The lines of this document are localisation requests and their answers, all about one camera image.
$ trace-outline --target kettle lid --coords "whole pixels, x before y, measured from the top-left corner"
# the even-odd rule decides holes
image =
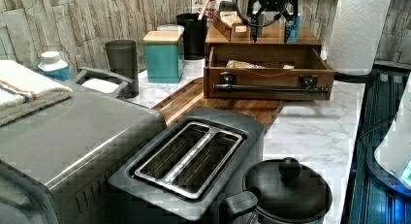
[[[284,222],[317,220],[332,204],[327,182],[294,158],[254,165],[244,176],[243,189],[257,195],[257,212]]]

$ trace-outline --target kettle knob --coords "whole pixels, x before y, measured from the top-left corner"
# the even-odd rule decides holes
[[[298,177],[301,173],[302,166],[295,158],[287,157],[283,158],[278,164],[278,171],[281,173],[281,177],[290,180]]]

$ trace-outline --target paper towel roll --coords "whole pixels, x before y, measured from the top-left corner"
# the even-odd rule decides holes
[[[371,72],[391,0],[338,0],[327,64],[338,73]]]

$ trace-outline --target wooden cutting board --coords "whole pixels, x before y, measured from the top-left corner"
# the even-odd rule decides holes
[[[203,87],[203,78],[193,80],[154,106],[153,109],[164,116],[167,125],[172,124],[193,108],[202,106],[252,115],[268,128],[282,107],[281,100],[205,98]]]

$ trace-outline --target kitchen counter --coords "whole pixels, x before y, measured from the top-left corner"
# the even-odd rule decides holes
[[[139,74],[140,95],[131,102],[152,108],[203,76],[204,61],[186,61],[178,84],[149,83]],[[264,159],[292,156],[319,173],[332,190],[327,224],[340,223],[364,96],[364,84],[335,81],[329,101],[284,101],[268,128]]]

